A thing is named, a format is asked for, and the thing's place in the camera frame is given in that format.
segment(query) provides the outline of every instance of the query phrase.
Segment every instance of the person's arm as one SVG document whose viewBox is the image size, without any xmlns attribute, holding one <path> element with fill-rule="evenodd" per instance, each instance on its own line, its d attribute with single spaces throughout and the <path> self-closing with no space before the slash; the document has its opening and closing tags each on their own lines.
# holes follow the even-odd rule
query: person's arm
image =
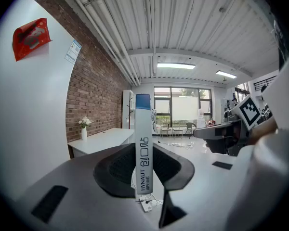
<svg viewBox="0 0 289 231">
<path fill-rule="evenodd" d="M 247 145 L 253 145 L 264 135 L 269 133 L 274 133 L 277 129 L 277 124 L 275 122 L 274 116 L 268 120 L 262 122 L 258 126 L 254 127 L 250 131 L 249 139 Z"/>
</svg>

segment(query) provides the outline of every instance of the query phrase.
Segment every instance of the ceiling light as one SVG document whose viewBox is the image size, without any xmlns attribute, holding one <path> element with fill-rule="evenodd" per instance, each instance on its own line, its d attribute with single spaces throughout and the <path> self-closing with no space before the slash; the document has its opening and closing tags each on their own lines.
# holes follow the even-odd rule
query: ceiling light
<svg viewBox="0 0 289 231">
<path fill-rule="evenodd" d="M 158 67 L 194 69 L 195 65 L 191 65 L 191 64 L 158 63 Z"/>
<path fill-rule="evenodd" d="M 228 74 L 228 73 L 225 73 L 225 72 L 223 72 L 223 71 L 217 71 L 216 72 L 216 74 L 217 75 L 223 75 L 223 76 L 227 76 L 227 77 L 229 77 L 229 78 L 232 78 L 232 79 L 234 79 L 234 78 L 236 78 L 236 76 L 235 75 L 231 75 L 231 74 Z"/>
</svg>

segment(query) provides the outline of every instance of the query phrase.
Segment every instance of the brick wall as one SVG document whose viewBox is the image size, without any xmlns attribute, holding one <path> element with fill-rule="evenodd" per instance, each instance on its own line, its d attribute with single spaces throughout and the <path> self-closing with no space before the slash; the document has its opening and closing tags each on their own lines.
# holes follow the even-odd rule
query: brick wall
<svg viewBox="0 0 289 231">
<path fill-rule="evenodd" d="M 93 123 L 88 135 L 121 128 L 122 91 L 131 89 L 91 31 L 64 0 L 38 0 L 82 46 L 72 72 L 66 99 L 67 141 L 80 139 L 78 121 L 87 116 Z"/>
</svg>

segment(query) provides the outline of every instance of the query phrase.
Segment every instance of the white counter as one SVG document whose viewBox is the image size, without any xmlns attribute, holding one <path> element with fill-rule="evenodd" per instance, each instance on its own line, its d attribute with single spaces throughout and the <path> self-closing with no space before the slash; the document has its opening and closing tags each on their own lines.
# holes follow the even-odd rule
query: white counter
<svg viewBox="0 0 289 231">
<path fill-rule="evenodd" d="M 68 143 L 73 148 L 74 156 L 81 156 L 105 150 L 122 144 L 133 143 L 133 129 L 111 128 L 93 134 L 86 141 L 82 139 Z"/>
</svg>

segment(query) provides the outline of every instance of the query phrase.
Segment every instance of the ceiling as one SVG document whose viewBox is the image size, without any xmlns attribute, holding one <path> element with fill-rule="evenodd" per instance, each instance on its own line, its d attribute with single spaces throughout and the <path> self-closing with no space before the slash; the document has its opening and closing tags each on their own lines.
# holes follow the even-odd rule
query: ceiling
<svg viewBox="0 0 289 231">
<path fill-rule="evenodd" d="M 142 82 L 240 84 L 278 68 L 272 26 L 254 0 L 104 0 Z M 96 1 L 92 6 L 115 39 Z M 157 68 L 158 62 L 196 68 Z M 225 78 L 218 70 L 237 76 Z"/>
</svg>

